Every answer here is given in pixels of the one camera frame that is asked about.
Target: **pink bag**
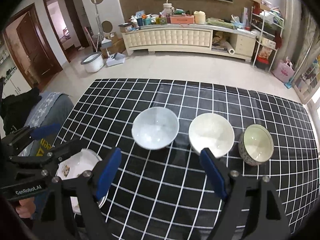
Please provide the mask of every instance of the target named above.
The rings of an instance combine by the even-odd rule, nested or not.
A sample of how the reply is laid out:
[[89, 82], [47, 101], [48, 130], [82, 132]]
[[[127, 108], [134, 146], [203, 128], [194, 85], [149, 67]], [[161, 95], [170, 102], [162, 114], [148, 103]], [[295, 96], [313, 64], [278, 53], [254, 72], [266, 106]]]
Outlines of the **pink bag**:
[[293, 77], [294, 70], [292, 69], [292, 63], [286, 59], [286, 62], [280, 60], [278, 66], [272, 71], [274, 76], [283, 83], [289, 82], [289, 79]]

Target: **table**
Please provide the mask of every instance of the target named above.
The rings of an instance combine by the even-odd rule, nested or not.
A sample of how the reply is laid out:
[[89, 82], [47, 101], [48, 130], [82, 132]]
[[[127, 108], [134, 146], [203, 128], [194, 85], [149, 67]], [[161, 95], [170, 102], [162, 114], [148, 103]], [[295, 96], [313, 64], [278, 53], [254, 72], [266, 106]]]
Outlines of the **table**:
[[[180, 130], [167, 148], [148, 151], [134, 143], [132, 122], [143, 110], [163, 106], [179, 118]], [[75, 105], [55, 145], [81, 138], [104, 157], [117, 146], [122, 162], [101, 208], [109, 230], [121, 239], [205, 239], [223, 208], [190, 148], [188, 127], [199, 114], [227, 118], [235, 132], [221, 158], [242, 175], [270, 176], [293, 232], [313, 208], [319, 192], [318, 156], [303, 106], [264, 93], [207, 83], [157, 79], [98, 79]], [[237, 142], [254, 123], [265, 126], [275, 147], [269, 162], [248, 166]], [[242, 209], [242, 230], [249, 201]]]

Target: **blue gripper pad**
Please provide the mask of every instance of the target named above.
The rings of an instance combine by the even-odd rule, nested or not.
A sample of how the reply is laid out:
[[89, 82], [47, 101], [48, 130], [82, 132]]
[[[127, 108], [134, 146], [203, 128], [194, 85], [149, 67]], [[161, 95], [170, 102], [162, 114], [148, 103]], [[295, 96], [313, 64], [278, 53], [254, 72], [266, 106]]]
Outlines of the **blue gripper pad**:
[[30, 136], [33, 140], [41, 140], [42, 138], [52, 134], [52, 133], [58, 133], [60, 131], [60, 124], [54, 123], [46, 126], [41, 126], [38, 128], [35, 128]]
[[97, 191], [95, 195], [98, 200], [107, 194], [111, 183], [115, 178], [116, 172], [121, 163], [121, 150], [119, 148], [113, 148], [110, 150], [106, 158], [102, 160], [101, 163], [105, 161], [107, 161], [107, 165], [102, 170], [97, 181]]
[[228, 196], [225, 188], [225, 181], [221, 174], [219, 173], [217, 167], [214, 165], [213, 161], [211, 160], [209, 154], [204, 149], [200, 153], [200, 164], [204, 169], [207, 177], [213, 187], [215, 194], [220, 197], [222, 200], [225, 200]]

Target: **cream bowl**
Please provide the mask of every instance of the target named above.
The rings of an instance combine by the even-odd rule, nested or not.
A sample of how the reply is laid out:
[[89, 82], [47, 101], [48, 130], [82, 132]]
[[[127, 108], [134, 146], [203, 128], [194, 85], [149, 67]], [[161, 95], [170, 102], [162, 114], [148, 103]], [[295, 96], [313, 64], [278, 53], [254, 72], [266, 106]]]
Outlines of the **cream bowl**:
[[218, 114], [201, 114], [189, 126], [189, 141], [198, 155], [209, 148], [214, 157], [220, 158], [230, 151], [234, 140], [231, 124]]

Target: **human hand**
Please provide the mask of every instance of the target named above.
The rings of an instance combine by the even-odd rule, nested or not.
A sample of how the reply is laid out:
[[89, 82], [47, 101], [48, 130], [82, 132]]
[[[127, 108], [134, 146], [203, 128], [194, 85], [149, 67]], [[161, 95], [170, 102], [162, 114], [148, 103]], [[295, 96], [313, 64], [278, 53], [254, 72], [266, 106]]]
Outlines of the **human hand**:
[[36, 211], [36, 205], [34, 203], [35, 198], [26, 198], [19, 200], [20, 206], [16, 207], [16, 212], [21, 218], [30, 218]]

